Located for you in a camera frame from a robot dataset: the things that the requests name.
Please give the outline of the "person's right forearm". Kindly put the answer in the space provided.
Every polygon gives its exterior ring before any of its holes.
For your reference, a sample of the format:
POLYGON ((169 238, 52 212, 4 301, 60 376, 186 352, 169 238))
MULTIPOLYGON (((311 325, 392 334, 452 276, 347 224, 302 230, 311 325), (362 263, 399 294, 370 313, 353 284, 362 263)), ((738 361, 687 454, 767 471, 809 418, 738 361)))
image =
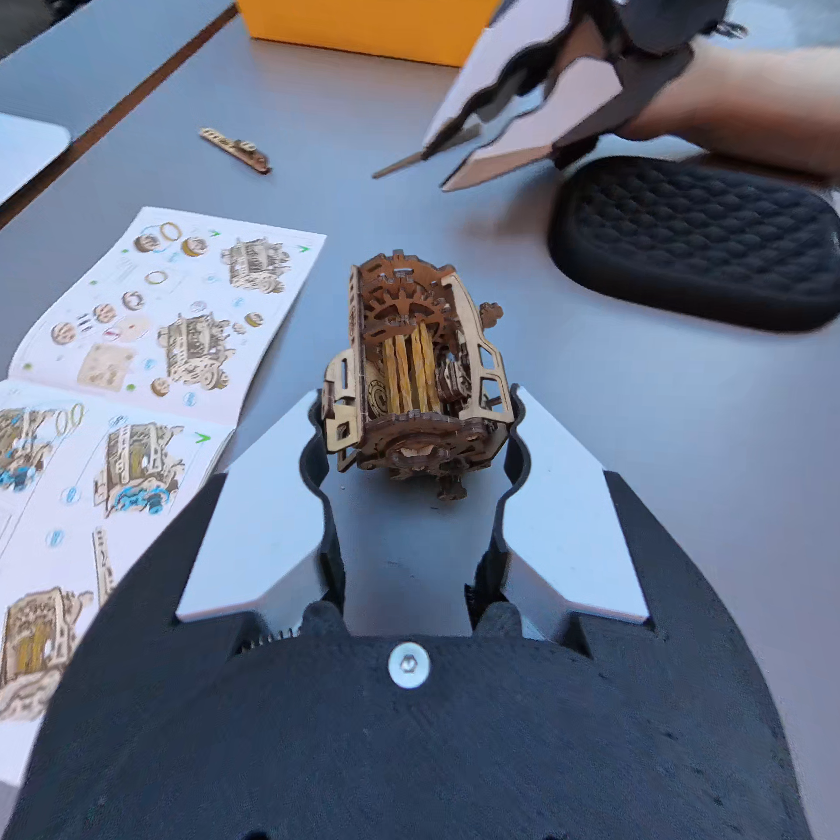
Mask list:
POLYGON ((839 49, 736 51, 697 39, 694 59, 616 134, 673 135, 708 152, 838 182, 839 49))

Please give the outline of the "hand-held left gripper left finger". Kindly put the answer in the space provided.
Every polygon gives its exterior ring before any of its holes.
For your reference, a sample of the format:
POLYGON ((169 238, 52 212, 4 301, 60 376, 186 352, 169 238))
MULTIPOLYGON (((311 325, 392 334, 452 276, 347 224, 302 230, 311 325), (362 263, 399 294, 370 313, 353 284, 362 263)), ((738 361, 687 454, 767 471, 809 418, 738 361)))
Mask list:
POLYGON ((227 469, 175 612, 182 622, 254 613, 268 633, 286 634, 313 602, 343 613, 320 410, 320 391, 306 393, 227 469))

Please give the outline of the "yellow box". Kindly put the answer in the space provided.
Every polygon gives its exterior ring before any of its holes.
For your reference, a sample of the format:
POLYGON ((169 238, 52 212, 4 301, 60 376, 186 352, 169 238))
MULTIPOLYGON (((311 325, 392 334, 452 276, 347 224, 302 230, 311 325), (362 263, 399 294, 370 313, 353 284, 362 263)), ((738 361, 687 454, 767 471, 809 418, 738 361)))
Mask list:
POLYGON ((498 1, 237 1, 249 35, 461 67, 498 1))

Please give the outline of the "wooden gear model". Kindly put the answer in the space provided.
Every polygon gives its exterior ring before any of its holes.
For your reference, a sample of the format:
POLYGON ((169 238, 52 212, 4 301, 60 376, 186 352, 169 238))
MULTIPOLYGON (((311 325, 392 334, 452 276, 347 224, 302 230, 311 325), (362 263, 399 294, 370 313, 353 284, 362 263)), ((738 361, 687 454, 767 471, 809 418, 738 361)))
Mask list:
POLYGON ((475 304, 451 265, 400 249, 352 266, 350 347, 328 365, 321 424, 338 471, 430 476, 441 501, 488 468, 514 422, 501 353, 486 331, 503 317, 475 304))

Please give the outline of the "small wooden strip part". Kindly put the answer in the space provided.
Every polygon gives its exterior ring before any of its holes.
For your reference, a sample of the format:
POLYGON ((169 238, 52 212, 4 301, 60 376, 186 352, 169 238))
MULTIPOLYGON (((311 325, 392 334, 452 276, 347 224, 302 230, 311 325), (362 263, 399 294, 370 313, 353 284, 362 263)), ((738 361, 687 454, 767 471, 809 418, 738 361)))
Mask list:
POLYGON ((254 143, 244 140, 231 140, 211 128, 199 129, 199 136, 237 160, 247 164, 255 172, 267 175, 272 172, 268 158, 258 150, 254 143))

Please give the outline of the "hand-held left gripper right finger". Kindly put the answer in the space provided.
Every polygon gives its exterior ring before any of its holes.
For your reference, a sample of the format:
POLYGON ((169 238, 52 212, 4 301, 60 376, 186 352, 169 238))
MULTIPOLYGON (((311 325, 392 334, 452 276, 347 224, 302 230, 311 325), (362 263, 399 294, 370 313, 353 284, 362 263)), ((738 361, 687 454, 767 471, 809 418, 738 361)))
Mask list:
POLYGON ((533 637, 561 640, 573 614, 649 618, 601 462, 525 388, 511 388, 505 471, 488 550, 467 587, 476 628, 510 602, 533 637))

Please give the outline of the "illustrated instruction booklet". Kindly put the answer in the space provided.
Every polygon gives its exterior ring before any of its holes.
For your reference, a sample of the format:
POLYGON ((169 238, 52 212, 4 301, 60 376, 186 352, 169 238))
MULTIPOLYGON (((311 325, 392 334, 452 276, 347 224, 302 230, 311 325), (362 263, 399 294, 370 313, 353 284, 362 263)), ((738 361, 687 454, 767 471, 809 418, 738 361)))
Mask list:
POLYGON ((1 388, 1 776, 99 608, 199 491, 325 237, 145 207, 1 388))

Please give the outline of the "white rounded tray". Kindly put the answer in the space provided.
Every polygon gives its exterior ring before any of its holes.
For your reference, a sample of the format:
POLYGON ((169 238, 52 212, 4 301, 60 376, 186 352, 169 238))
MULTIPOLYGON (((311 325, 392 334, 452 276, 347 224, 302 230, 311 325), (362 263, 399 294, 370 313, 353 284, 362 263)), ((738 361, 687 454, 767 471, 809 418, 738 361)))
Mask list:
POLYGON ((51 122, 1 113, 1 204, 64 153, 67 128, 51 122))

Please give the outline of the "black quilted wrist rest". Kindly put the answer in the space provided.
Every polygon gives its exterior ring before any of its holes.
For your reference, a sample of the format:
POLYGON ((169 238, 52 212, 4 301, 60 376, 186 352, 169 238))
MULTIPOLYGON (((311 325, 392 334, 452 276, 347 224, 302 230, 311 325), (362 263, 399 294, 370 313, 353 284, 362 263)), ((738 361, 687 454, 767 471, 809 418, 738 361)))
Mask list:
POLYGON ((651 308, 776 333, 838 317, 838 214, 778 178, 605 157, 561 186, 548 250, 580 286, 651 308))

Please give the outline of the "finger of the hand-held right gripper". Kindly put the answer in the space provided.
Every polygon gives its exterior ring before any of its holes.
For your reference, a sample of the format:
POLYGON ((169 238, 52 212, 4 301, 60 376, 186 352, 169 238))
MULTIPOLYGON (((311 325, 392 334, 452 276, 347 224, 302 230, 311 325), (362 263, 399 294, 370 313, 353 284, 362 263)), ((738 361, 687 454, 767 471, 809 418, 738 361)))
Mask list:
POLYGON ((490 123, 512 99, 523 98, 543 85, 539 107, 546 90, 552 88, 551 69, 564 36, 571 31, 573 3, 500 5, 438 107, 423 138, 422 151, 435 150, 472 118, 490 123))
POLYGON ((514 118, 491 142, 472 151, 440 187, 465 190, 551 156, 554 145, 622 92, 600 36, 571 36, 553 67, 542 104, 514 118))

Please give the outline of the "thin wooden stick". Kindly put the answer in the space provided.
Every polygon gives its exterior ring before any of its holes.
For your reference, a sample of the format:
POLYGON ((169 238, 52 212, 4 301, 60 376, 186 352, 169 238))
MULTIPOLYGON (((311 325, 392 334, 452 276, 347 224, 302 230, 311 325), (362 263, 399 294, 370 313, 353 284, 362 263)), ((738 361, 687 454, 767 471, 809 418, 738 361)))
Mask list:
POLYGON ((419 152, 408 155, 407 157, 376 171, 372 174, 372 179, 379 180, 390 174, 404 170, 407 167, 417 163, 424 162, 436 154, 441 154, 451 149, 454 149, 462 144, 470 142, 481 135, 482 125, 479 122, 474 122, 469 126, 461 129, 446 142, 441 143, 431 152, 420 150, 419 152))

